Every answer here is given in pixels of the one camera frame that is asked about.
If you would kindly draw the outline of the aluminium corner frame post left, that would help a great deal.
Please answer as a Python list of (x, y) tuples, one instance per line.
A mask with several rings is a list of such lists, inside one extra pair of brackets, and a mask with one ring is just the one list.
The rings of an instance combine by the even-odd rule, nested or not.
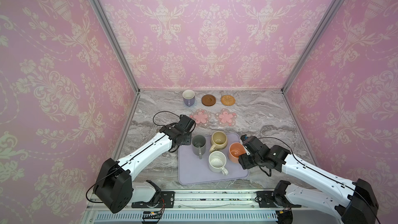
[(138, 84), (133, 76), (132, 70), (130, 69), (130, 66), (125, 58), (125, 55), (123, 53), (123, 50), (121, 49), (121, 46), (116, 38), (116, 34), (112, 29), (112, 26), (110, 24), (110, 21), (107, 18), (106, 11), (101, 4), (100, 0), (89, 0), (90, 4), (98, 18), (98, 21), (103, 28), (108, 41), (114, 50), (114, 53), (116, 55), (116, 58), (118, 59), (126, 77), (127, 80), (129, 81), (133, 91), (135, 92), (136, 95), (140, 93), (140, 89), (138, 87)]

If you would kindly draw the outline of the white cream mug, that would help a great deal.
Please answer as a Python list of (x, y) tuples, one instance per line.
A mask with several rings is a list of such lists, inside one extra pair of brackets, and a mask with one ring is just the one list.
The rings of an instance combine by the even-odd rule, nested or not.
[(227, 176), (229, 171), (226, 169), (227, 158), (224, 153), (220, 151), (214, 151), (209, 155), (208, 166), (214, 173), (222, 173)]

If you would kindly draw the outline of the pink flower silicone coaster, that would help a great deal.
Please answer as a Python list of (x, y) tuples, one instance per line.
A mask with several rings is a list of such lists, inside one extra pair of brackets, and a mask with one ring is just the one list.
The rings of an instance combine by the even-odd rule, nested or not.
[(216, 118), (220, 127), (233, 127), (236, 125), (237, 114), (223, 108), (216, 113)]

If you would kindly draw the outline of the aluminium corner frame post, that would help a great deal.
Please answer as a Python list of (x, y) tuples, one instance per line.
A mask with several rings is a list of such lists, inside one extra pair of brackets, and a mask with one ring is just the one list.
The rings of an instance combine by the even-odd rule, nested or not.
[(125, 58), (125, 55), (123, 53), (123, 50), (121, 49), (121, 46), (116, 38), (116, 34), (112, 29), (112, 26), (110, 24), (110, 21), (107, 18), (106, 11), (101, 4), (100, 0), (89, 0), (90, 4), (98, 18), (98, 21), (103, 28), (108, 41), (114, 50), (114, 53), (116, 55), (116, 58), (118, 59), (126, 77), (127, 80), (129, 81), (133, 91), (135, 92), (136, 95), (140, 93), (140, 89), (138, 87), (138, 84), (133, 76), (132, 70), (130, 69), (130, 66)]
[(324, 16), (317, 25), (313, 35), (309, 39), (307, 45), (305, 46), (303, 53), (299, 57), (296, 65), (288, 76), (284, 86), (281, 89), (283, 95), (287, 95), (289, 88), (292, 86), (295, 78), (299, 74), (300, 70), (304, 66), (307, 58), (311, 54), (312, 50), (315, 48), (316, 44), (319, 42), (323, 33), (327, 30), (329, 24), (333, 20), (334, 16), (337, 14), (339, 8), (342, 6), (344, 0), (332, 0), (330, 5), (327, 7)]

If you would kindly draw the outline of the aluminium corner frame post right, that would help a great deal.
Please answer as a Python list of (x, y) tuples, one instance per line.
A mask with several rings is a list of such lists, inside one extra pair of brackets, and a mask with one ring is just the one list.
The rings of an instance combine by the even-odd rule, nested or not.
[(344, 0), (332, 0), (330, 5), (327, 7), (324, 16), (317, 25), (313, 35), (309, 39), (307, 45), (305, 46), (303, 53), (299, 57), (296, 65), (288, 76), (284, 86), (281, 89), (283, 95), (287, 95), (289, 88), (292, 86), (295, 78), (299, 74), (300, 70), (304, 66), (307, 58), (311, 54), (312, 50), (315, 48), (316, 44), (319, 42), (323, 33), (327, 30), (329, 24), (333, 20), (334, 16), (337, 14), (339, 8), (342, 6)]

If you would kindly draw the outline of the aluminium front frame rail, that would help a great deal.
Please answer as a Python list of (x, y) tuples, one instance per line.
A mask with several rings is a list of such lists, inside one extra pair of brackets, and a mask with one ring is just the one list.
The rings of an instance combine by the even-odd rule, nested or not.
[[(216, 207), (253, 207), (260, 208), (259, 204), (255, 202), (256, 191), (259, 189), (229, 189), (229, 190), (196, 190), (196, 189), (182, 189), (174, 190), (175, 192), (175, 203), (173, 208), (185, 207), (191, 209), (205, 209), (205, 208), (216, 208)], [(301, 188), (298, 186), (291, 185), (289, 189), (282, 191), (281, 194), (285, 196), (289, 202), (302, 207), (309, 207), (317, 209), (319, 211), (335, 210), (335, 207), (339, 205), (336, 199), (327, 196), (326, 194)], [(127, 201), (126, 197), (122, 197), (122, 200), (116, 203), (116, 208), (112, 212), (117, 213), (125, 208), (131, 208), (132, 203), (138, 201), (130, 200)]]

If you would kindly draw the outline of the orange mug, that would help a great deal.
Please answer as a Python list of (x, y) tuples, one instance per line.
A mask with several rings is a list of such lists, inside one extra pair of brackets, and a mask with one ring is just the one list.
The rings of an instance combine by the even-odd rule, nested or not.
[(239, 156), (243, 154), (246, 154), (246, 150), (241, 143), (233, 143), (229, 147), (229, 160), (231, 162), (239, 164)]

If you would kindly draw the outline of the lilac plastic tray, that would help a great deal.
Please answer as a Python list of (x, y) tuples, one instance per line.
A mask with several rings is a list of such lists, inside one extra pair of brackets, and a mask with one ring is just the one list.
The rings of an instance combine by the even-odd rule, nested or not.
[(193, 146), (181, 146), (178, 150), (178, 180), (182, 185), (212, 183), (216, 181), (235, 180), (246, 178), (248, 170), (242, 169), (240, 164), (227, 158), (226, 169), (228, 175), (212, 172), (208, 165), (209, 152), (206, 151), (203, 158), (195, 155)]

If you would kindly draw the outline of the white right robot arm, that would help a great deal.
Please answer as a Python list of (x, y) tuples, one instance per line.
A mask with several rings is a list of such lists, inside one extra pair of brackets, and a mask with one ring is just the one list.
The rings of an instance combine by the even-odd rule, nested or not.
[(294, 155), (281, 146), (245, 145), (238, 157), (244, 170), (260, 168), (267, 176), (278, 171), (293, 176), (312, 189), (281, 180), (271, 194), (279, 207), (309, 207), (335, 217), (343, 224), (378, 224), (378, 202), (372, 186), (362, 180), (352, 181), (331, 174)]

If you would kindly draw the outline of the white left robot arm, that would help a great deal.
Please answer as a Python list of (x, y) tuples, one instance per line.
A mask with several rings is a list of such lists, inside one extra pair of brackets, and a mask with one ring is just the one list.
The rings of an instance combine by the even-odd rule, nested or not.
[(93, 185), (93, 193), (113, 214), (129, 203), (157, 206), (161, 202), (161, 189), (153, 181), (135, 183), (137, 175), (165, 152), (190, 145), (191, 128), (180, 124), (163, 126), (146, 144), (131, 154), (115, 161), (106, 160)]

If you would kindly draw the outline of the yellow beige mug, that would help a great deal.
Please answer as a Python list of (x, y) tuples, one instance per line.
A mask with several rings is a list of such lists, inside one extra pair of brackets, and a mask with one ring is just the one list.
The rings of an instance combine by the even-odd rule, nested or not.
[(213, 133), (210, 139), (210, 144), (211, 144), (211, 147), (209, 149), (210, 153), (225, 149), (228, 144), (227, 135), (222, 131), (217, 131)]

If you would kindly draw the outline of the grey green mug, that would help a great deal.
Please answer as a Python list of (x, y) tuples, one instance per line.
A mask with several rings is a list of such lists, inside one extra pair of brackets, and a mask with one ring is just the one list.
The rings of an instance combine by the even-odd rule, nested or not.
[(203, 156), (206, 151), (206, 138), (202, 135), (196, 135), (192, 138), (192, 151), (193, 153), (199, 157), (199, 159), (203, 159)]

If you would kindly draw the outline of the brown wooden round coaster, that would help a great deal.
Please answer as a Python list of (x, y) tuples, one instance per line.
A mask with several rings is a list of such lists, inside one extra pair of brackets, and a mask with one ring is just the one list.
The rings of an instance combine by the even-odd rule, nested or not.
[(202, 104), (204, 106), (213, 106), (216, 103), (216, 97), (211, 94), (206, 94), (202, 97)]

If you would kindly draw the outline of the woven rattan round coaster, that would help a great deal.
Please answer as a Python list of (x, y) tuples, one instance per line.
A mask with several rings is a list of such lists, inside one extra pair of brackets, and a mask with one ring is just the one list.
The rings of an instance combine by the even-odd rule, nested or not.
[(236, 102), (235, 97), (233, 97), (231, 95), (223, 95), (220, 100), (221, 100), (221, 103), (225, 106), (232, 106)]

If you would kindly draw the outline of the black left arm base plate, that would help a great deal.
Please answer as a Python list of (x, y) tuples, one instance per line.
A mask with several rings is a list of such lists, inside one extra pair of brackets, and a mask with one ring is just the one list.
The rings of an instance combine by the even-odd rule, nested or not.
[(131, 204), (131, 208), (173, 208), (175, 203), (174, 191), (162, 191), (158, 201), (154, 203), (136, 202)]

